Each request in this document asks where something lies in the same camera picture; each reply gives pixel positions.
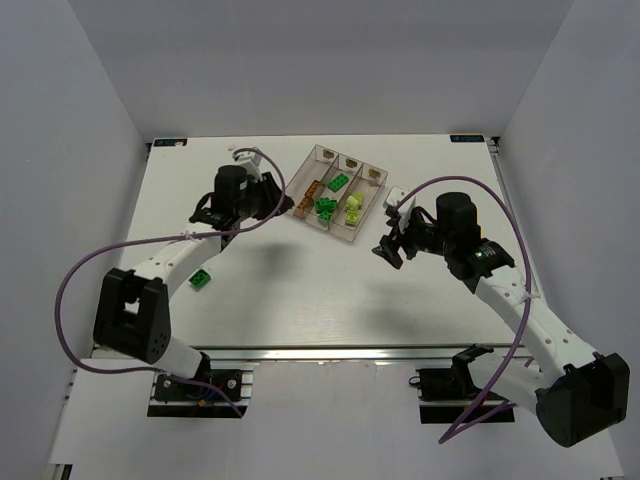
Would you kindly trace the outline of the orange lego brick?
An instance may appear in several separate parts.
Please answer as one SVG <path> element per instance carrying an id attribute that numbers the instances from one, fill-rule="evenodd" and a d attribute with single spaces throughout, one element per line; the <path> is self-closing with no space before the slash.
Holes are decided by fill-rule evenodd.
<path id="1" fill-rule="evenodd" d="M 314 201 L 309 197 L 304 197 L 298 203 L 293 211 L 293 216 L 302 220 L 305 220 L 308 216 L 311 208 L 314 205 Z"/>

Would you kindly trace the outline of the small lime lego brick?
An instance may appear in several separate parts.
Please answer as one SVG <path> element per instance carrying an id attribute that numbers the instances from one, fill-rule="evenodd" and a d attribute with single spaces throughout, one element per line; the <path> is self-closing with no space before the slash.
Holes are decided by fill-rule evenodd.
<path id="1" fill-rule="evenodd" d="M 344 222 L 346 225 L 355 226 L 358 223 L 358 212 L 347 211 L 345 214 Z"/>

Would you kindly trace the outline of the green two-by-three lego brick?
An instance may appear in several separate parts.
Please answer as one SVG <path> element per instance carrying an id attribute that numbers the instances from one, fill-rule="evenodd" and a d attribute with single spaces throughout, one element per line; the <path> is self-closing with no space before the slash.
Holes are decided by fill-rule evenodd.
<path id="1" fill-rule="evenodd" d="M 325 210 L 325 202 L 326 200 L 329 198 L 320 198 L 316 201 L 315 203 L 315 211 L 320 214 L 321 212 L 326 211 Z"/>

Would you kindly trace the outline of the lime sloped lego brick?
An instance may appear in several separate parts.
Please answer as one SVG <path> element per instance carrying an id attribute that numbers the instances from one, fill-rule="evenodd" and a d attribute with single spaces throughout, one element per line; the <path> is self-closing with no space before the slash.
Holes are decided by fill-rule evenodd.
<path id="1" fill-rule="evenodd" d="M 346 199 L 345 207 L 347 211 L 358 211 L 362 208 L 364 196 L 361 193 L 354 192 Z"/>

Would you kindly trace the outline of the small green lego cube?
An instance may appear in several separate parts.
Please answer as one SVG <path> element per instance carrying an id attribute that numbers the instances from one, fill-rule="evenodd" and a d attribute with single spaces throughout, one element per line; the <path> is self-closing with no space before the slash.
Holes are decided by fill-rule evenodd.
<path id="1" fill-rule="evenodd" d="M 324 212 L 321 212 L 321 213 L 318 215 L 318 221 L 319 221 L 319 222 L 321 222 L 321 223 L 323 223 L 323 224 L 326 224 L 327 222 L 329 222 L 329 221 L 330 221 L 330 219 L 331 219 L 331 215 L 332 215 L 332 213 L 331 213 L 330 211 L 324 211 Z"/>

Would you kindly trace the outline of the green lego plate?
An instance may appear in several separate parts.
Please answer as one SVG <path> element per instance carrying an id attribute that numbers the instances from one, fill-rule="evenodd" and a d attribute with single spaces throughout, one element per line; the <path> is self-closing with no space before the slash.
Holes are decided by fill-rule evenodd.
<path id="1" fill-rule="evenodd" d="M 328 183 L 327 188 L 331 192 L 338 192 L 343 187 L 347 186 L 349 182 L 350 177 L 344 173 L 340 173 Z"/>

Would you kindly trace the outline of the green curved lego brick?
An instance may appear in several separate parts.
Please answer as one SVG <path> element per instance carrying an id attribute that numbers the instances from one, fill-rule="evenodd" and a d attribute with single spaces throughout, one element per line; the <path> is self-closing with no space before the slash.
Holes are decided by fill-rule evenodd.
<path id="1" fill-rule="evenodd" d="M 211 281 L 210 274 L 204 269 L 198 269 L 189 278 L 188 282 L 195 290 L 201 290 Z"/>

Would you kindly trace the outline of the brown lego plate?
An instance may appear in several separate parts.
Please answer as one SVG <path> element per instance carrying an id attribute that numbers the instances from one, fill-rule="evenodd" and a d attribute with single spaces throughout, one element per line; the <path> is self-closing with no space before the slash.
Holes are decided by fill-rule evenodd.
<path id="1" fill-rule="evenodd" d="M 306 198 L 312 198 L 315 194 L 316 190 L 321 186 L 321 182 L 318 180 L 314 180 L 311 185 L 307 188 L 304 196 Z"/>

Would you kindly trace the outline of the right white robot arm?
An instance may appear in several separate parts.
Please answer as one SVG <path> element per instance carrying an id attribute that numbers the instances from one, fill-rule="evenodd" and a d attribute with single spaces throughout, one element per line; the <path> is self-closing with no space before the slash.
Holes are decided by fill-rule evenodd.
<path id="1" fill-rule="evenodd" d="M 398 187 L 384 201 L 389 234 L 374 253 L 394 268 L 419 252 L 444 258 L 450 273 L 488 305 L 519 336 L 537 363 L 532 370 L 486 346 L 456 354 L 450 390 L 470 395 L 498 368 L 492 392 L 533 413 L 557 444 L 571 447 L 615 424 L 627 413 L 630 369 L 616 353 L 603 355 L 574 334 L 540 298 L 526 290 L 526 278 L 498 243 L 481 234 L 477 209 L 468 194 L 436 199 L 436 219 Z"/>

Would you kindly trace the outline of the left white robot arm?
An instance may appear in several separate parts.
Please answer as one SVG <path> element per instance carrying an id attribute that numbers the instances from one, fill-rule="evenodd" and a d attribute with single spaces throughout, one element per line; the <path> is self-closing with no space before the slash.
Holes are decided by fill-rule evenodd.
<path id="1" fill-rule="evenodd" d="M 94 342 L 169 374 L 203 382 L 204 354 L 172 334 L 171 297 L 231 243 L 242 222 L 280 215 L 292 205 L 271 173 L 248 163 L 219 168 L 213 190 L 198 201 L 179 239 L 128 270 L 113 268 L 105 275 Z"/>

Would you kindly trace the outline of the clear left bin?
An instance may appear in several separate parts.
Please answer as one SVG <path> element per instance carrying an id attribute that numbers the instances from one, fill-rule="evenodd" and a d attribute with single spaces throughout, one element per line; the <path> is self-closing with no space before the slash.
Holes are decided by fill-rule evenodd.
<path id="1" fill-rule="evenodd" d="M 331 196 L 332 193 L 327 188 L 328 183 L 334 178 L 337 172 L 339 153 L 330 148 L 315 145 L 306 159 L 302 162 L 292 179 L 286 187 L 286 194 L 293 199 L 293 207 L 289 214 L 300 221 L 310 220 L 316 214 L 315 203 L 318 199 Z M 314 180 L 321 182 L 321 186 L 316 190 L 311 198 L 314 205 L 305 220 L 293 216 L 293 211 L 298 203 L 304 198 L 307 188 Z"/>

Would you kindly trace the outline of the clear right bin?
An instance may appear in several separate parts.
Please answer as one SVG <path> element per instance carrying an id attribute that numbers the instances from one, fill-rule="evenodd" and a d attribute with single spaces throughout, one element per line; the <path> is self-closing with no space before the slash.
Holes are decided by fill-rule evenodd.
<path id="1" fill-rule="evenodd" d="M 388 175 L 385 170 L 369 165 L 366 162 L 356 161 L 355 164 L 356 167 L 349 168 L 342 161 L 338 163 L 334 178 L 338 174 L 344 173 L 350 177 L 350 182 L 338 192 L 331 192 L 331 197 L 338 201 L 338 206 L 332 213 L 328 225 L 328 231 L 331 235 L 348 242 L 353 242 L 364 227 L 380 194 L 385 190 Z M 345 203 L 347 197 L 354 192 L 361 193 L 364 196 L 364 201 L 362 208 L 358 210 L 358 223 L 355 226 L 350 226 L 344 222 L 347 212 Z"/>

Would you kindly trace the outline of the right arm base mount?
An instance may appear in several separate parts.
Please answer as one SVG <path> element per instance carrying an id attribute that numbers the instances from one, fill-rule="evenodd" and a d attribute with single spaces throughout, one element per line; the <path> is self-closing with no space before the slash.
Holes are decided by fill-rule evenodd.
<path id="1" fill-rule="evenodd" d="M 451 424 L 464 413 L 481 391 L 472 383 L 468 364 L 493 353 L 492 347 L 474 344 L 454 355 L 447 367 L 417 369 L 408 386 L 418 391 L 420 422 Z"/>

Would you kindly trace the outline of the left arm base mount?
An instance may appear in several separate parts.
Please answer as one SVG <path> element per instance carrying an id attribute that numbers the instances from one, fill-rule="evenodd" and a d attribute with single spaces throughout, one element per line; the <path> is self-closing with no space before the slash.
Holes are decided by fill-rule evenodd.
<path id="1" fill-rule="evenodd" d="M 210 387 L 177 382 L 169 375 L 155 376 L 147 416 L 150 418 L 240 419 L 251 399 L 253 368 L 239 363 L 215 364 L 209 383 L 222 391 L 235 405 Z"/>

